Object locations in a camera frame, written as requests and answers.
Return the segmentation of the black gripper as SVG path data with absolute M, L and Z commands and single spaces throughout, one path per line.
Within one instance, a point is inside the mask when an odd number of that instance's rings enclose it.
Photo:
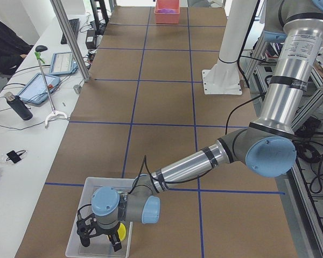
M 91 238 L 104 234 L 108 236 L 108 239 L 115 252 L 122 249 L 120 236 L 117 233 L 117 230 L 120 226 L 120 222 L 114 223 L 114 227 L 102 228 L 99 224 L 99 221 L 95 218 L 95 215 L 93 213 L 85 218 L 82 218 L 81 213 L 77 212 L 76 226 L 77 234 L 80 237 L 81 244 L 84 247 L 90 246 Z

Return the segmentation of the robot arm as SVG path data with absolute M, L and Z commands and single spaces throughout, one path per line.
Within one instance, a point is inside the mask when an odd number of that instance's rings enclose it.
M 77 159 L 47 184 L 81 188 L 87 177 L 133 178 L 144 155 L 167 165 L 254 120 L 240 96 L 206 95 L 200 73 L 221 46 L 223 10 L 182 8 L 179 25 L 157 25 L 153 8 L 118 1 L 72 113 Z M 240 162 L 161 194 L 156 224 L 135 223 L 131 257 L 320 257 L 286 203 L 289 177 L 258 176 Z

